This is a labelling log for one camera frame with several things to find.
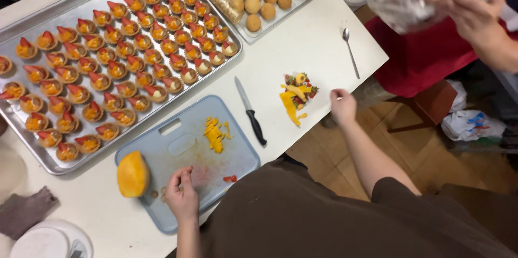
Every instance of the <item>brown shirt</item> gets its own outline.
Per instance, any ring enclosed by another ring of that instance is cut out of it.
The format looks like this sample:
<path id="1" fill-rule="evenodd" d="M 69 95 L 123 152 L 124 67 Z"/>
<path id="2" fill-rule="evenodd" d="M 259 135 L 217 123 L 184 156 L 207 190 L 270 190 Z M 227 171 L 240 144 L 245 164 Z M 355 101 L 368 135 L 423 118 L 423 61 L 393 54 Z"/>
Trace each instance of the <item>brown shirt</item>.
<path id="1" fill-rule="evenodd" d="M 337 196 L 276 160 L 234 184 L 202 226 L 204 257 L 518 257 L 447 197 L 393 178 L 372 202 Z"/>

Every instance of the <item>blue cutting board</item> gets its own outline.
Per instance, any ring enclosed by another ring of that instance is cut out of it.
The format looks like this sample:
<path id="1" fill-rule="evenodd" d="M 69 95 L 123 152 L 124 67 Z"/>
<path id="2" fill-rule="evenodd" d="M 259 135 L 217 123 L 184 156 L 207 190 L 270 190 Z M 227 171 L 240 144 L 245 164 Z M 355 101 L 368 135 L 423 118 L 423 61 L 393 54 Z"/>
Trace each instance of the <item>blue cutting board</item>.
<path id="1" fill-rule="evenodd" d="M 223 140 L 223 152 L 217 154 L 209 147 L 203 135 L 208 116 L 217 117 L 222 124 L 220 130 L 226 133 L 224 122 L 229 123 L 230 135 Z M 171 124 L 177 124 L 168 134 Z M 209 95 L 182 110 L 177 115 L 157 125 L 146 133 L 121 146 L 115 154 L 115 163 L 133 151 L 140 151 L 150 170 L 150 183 L 140 202 L 153 219 L 156 227 L 166 234 L 178 228 L 175 216 L 161 200 L 161 188 L 167 185 L 169 177 L 177 169 L 193 165 L 192 182 L 199 196 L 199 208 L 203 211 L 232 185 L 223 177 L 236 175 L 241 179 L 259 168 L 260 159 L 247 137 L 237 124 L 229 109 L 218 96 Z M 159 193 L 157 198 L 151 192 Z"/>

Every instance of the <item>spoon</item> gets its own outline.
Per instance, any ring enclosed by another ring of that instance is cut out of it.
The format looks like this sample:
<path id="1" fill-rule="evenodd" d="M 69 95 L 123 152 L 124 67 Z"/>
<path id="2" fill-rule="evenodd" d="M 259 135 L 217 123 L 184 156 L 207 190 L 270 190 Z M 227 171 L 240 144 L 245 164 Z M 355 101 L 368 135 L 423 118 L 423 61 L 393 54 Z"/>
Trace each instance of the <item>spoon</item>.
<path id="1" fill-rule="evenodd" d="M 347 47 L 349 48 L 349 54 L 351 55 L 351 60 L 353 61 L 354 72 L 356 73 L 356 77 L 359 79 L 358 68 L 356 67 L 356 62 L 354 62 L 353 52 L 351 51 L 351 46 L 349 45 L 349 29 L 348 28 L 343 30 L 342 38 L 347 43 Z"/>

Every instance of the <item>kitchen knife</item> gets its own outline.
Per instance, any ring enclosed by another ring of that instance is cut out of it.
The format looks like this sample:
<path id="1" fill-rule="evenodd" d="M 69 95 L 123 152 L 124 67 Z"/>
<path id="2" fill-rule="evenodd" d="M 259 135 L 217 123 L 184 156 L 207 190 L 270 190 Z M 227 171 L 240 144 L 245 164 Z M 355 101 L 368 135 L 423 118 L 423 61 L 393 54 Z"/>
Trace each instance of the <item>kitchen knife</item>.
<path id="1" fill-rule="evenodd" d="M 261 126 L 259 122 L 255 119 L 255 111 L 252 109 L 250 102 L 248 101 L 247 94 L 244 92 L 243 86 L 237 77 L 234 77 L 236 82 L 237 91 L 239 92 L 239 96 L 241 96 L 241 100 L 243 101 L 244 108 L 247 110 L 247 115 L 250 118 L 250 122 L 252 123 L 252 128 L 254 129 L 255 136 L 259 140 L 262 145 L 266 144 L 266 140 L 263 138 L 263 131 L 261 130 Z"/>

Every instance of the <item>wooden chair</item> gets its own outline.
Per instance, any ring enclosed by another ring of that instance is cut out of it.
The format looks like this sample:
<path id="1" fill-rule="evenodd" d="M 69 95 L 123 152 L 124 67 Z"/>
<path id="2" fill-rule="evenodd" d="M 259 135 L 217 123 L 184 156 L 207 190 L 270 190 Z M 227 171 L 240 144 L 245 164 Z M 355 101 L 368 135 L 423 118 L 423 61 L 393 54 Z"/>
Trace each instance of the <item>wooden chair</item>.
<path id="1" fill-rule="evenodd" d="M 456 96 L 457 91 L 443 79 L 412 98 L 397 96 L 387 100 L 408 105 L 423 120 L 423 123 L 387 129 L 387 132 L 391 134 L 437 126 L 448 115 Z"/>

